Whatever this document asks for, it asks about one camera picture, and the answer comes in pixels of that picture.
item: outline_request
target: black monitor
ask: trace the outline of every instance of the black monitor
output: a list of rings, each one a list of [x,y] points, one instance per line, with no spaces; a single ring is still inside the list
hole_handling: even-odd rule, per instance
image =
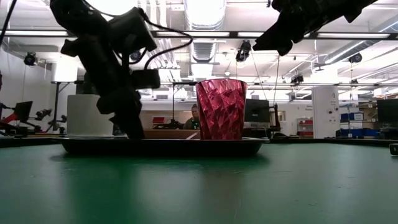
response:
[[[379,122],[393,123],[398,122],[398,99],[378,100],[377,113],[379,115]]]
[[[246,99],[244,121],[269,123],[269,101]]]
[[[29,119],[30,110],[32,109],[33,101],[17,103],[14,108],[14,114],[17,115],[18,121],[26,121]]]

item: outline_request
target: person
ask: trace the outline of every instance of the person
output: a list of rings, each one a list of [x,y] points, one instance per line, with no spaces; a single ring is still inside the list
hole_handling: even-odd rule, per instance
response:
[[[193,105],[191,108],[192,117],[184,124],[184,129],[197,130],[200,129],[198,105]]]

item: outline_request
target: faceted red cup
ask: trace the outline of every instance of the faceted red cup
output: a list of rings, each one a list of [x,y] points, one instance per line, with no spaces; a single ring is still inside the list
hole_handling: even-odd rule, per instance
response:
[[[201,139],[242,139],[247,88],[245,82],[233,79],[197,83]]]

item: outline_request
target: black tray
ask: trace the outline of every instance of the black tray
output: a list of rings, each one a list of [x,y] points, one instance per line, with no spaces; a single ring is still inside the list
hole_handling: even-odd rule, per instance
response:
[[[71,154],[129,154],[133,156],[253,156],[267,139],[238,141],[182,139],[61,138]]]

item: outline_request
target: green tabletop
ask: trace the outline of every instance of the green tabletop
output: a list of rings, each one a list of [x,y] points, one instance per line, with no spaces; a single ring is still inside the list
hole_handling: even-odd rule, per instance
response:
[[[268,144],[249,159],[0,149],[0,223],[397,223],[388,148]]]

